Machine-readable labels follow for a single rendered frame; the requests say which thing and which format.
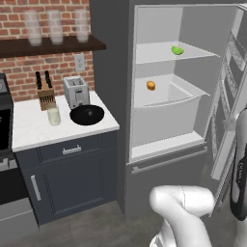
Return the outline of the clear glass jar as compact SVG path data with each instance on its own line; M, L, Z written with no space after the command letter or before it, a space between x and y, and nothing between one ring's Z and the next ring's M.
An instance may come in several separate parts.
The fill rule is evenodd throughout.
M89 38L87 11L83 9L78 9L75 10L74 13L77 40L79 42L87 42Z
M41 27L36 11L25 11L23 13L28 41L32 46L41 45Z
M61 44L63 42L63 28L61 15L58 10L49 10L47 12L49 35L53 44Z

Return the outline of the dark wooden shelf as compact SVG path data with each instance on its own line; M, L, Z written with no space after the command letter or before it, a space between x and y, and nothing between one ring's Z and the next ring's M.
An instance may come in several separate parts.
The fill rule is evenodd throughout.
M106 45L92 35L87 42L79 42L76 36L67 36L64 37L62 44L53 44L50 38L43 38L39 46L32 46L27 39L1 40L0 58L94 51L105 48Z

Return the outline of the open fridge door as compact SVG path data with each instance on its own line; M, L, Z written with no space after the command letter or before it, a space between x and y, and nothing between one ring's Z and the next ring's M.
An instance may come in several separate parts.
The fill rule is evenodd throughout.
M234 13L217 78L210 119L213 167L210 177L216 206L221 206L230 184L235 149L234 124L247 106L247 3Z

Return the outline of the black ice bowl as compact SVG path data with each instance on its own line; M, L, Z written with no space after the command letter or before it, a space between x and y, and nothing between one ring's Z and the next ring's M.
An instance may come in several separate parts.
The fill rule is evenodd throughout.
M104 110L97 105L81 105L72 109L69 116L76 124L93 125L103 119Z

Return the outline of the black oven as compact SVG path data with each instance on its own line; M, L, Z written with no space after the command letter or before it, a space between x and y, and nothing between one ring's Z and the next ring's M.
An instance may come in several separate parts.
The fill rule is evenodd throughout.
M12 150L14 102L0 73L0 245L39 227Z

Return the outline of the white fridge drawer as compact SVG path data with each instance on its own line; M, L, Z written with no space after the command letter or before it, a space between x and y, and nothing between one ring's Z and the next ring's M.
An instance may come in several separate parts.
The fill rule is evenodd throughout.
M155 83L155 90L147 82ZM208 93L174 74L137 78L134 85L134 147L191 133L202 96Z

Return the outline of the wooden knife block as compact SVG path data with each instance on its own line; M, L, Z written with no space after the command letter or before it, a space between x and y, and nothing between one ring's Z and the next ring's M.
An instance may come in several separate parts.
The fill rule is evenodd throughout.
M48 105L56 103L54 88L51 84L48 70L44 72L44 76L45 79L42 80L41 73L39 71L36 72L38 99L40 101L42 111L46 110Z

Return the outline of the silver toaster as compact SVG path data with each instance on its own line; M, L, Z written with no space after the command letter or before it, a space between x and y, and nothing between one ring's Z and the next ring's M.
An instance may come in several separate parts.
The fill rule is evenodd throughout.
M64 78L64 93L70 109L90 103L88 85L79 75Z

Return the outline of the grey fridge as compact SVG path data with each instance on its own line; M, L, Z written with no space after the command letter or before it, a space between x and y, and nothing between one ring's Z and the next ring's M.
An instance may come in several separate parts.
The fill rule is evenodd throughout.
M116 118L117 201L145 213L159 185L220 195L247 104L247 0L90 0L95 88Z

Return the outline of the dark blue cupboard door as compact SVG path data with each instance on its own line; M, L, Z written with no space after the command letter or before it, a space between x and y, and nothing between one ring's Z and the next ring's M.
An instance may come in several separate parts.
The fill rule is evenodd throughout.
M41 192L37 201L31 176ZM117 152L100 151L24 171L40 225L116 200Z

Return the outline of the dark blue drawer front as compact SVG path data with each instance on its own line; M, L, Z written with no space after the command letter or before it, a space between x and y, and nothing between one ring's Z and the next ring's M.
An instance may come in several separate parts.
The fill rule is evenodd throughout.
M117 132L111 131L87 136L38 148L41 162L64 158L71 154L114 149L117 146Z

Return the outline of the white wall socket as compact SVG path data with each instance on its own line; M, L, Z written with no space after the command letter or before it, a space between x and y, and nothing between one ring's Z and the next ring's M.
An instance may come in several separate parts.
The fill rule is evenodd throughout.
M85 61L83 54L74 55L75 70L80 71L85 69Z

